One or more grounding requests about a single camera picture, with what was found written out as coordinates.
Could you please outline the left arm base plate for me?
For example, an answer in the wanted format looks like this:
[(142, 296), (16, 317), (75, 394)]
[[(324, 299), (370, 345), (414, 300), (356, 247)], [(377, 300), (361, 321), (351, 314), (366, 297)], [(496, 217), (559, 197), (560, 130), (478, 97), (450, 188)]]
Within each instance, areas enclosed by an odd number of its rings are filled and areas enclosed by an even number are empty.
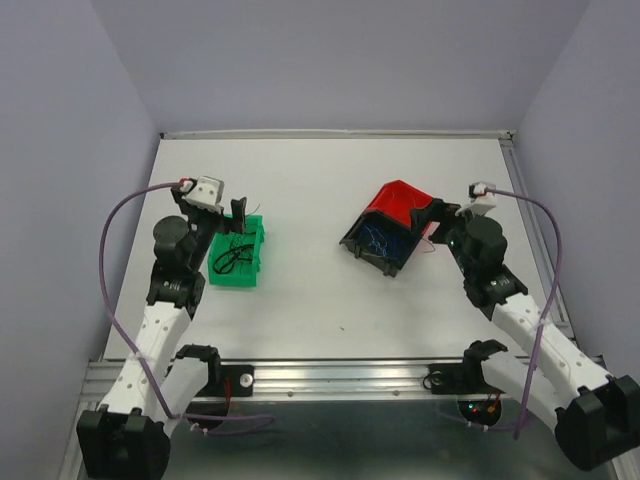
[(208, 363), (199, 362), (189, 374), (198, 381), (200, 390), (195, 397), (245, 398), (253, 395), (255, 368), (248, 363), (216, 364), (209, 372)]

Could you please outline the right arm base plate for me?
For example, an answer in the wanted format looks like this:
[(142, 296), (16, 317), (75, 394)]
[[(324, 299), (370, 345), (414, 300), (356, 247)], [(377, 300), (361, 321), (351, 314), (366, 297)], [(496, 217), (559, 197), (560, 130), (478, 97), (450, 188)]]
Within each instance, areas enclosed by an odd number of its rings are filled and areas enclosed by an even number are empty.
[(482, 363), (496, 353), (507, 351), (507, 347), (497, 340), (476, 340), (464, 351), (461, 361), (429, 364), (422, 385), (434, 395), (492, 393), (495, 389), (486, 383)]

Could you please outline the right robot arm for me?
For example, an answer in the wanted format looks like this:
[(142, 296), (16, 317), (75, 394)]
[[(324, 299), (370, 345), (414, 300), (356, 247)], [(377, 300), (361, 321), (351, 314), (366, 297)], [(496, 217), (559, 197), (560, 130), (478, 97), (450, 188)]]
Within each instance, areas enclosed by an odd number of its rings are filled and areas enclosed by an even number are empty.
[(417, 233), (436, 223), (430, 239), (451, 252), (467, 298), (529, 357), (523, 363), (497, 341), (476, 342), (465, 352), (461, 381), (472, 390), (489, 386), (519, 400), (514, 432), (520, 434), (535, 416), (565, 457), (590, 471), (638, 447), (639, 385), (591, 360), (547, 320), (546, 310), (504, 262), (508, 242), (487, 215), (495, 205), (486, 193), (464, 207), (434, 199), (410, 211)]

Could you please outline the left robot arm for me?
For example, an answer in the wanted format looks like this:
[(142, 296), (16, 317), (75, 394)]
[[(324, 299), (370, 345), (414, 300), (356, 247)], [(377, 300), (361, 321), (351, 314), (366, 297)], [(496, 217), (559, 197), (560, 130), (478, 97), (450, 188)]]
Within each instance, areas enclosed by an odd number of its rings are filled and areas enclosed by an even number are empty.
[(76, 433), (92, 479), (160, 479), (169, 462), (171, 436), (199, 392), (222, 382), (220, 356), (210, 345), (179, 342), (204, 293), (200, 268), (216, 234), (241, 233), (245, 198), (226, 216), (219, 193), (197, 187), (171, 190), (180, 212), (153, 228), (155, 262), (131, 353), (95, 410), (80, 415)]

